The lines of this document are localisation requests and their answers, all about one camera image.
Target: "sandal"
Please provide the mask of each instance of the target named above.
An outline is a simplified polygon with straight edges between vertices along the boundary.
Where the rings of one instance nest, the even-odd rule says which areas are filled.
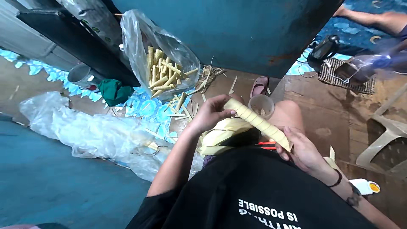
[[[260,76],[254,81],[252,91],[250,92],[250,98],[255,95],[265,95],[267,87],[269,86],[269,78],[265,76]]]

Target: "clear plastic cup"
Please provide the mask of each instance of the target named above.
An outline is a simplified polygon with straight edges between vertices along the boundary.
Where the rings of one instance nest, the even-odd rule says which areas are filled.
[[[253,96],[249,100],[248,107],[266,120],[268,120],[274,112],[274,102],[266,95]]]

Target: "blue wall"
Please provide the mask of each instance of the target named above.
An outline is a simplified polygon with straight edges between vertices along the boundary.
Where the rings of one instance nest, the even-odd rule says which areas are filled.
[[[341,0],[113,0],[139,9],[203,64],[282,78]]]
[[[0,121],[0,227],[58,222],[71,229],[125,228],[150,182],[71,147]]]

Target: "leg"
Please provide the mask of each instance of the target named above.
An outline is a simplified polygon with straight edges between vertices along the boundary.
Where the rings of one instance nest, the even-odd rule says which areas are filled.
[[[397,36],[407,25],[407,15],[395,12],[371,14],[346,9],[343,5],[333,15],[345,17],[367,27],[377,27],[393,36]]]
[[[289,126],[294,127],[305,134],[301,109],[297,103],[290,100],[276,103],[274,113],[268,122],[277,126],[279,129]]]

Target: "black t-shirt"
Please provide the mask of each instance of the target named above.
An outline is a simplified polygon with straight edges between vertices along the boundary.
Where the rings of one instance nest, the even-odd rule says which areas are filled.
[[[234,148],[183,187],[146,197],[127,229],[375,228],[319,180],[275,152]]]

